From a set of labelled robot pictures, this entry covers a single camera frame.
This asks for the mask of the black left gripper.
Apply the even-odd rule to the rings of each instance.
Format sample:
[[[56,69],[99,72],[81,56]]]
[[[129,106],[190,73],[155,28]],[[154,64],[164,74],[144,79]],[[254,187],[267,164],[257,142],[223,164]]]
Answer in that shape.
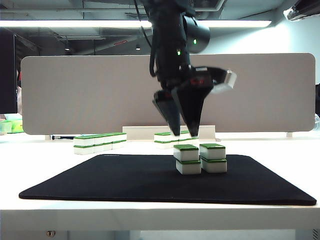
[[[156,77],[161,89],[154,93],[152,102],[171,132],[180,135],[181,113],[190,135],[197,137],[204,100],[215,86],[225,81],[227,70],[190,64],[158,65]]]

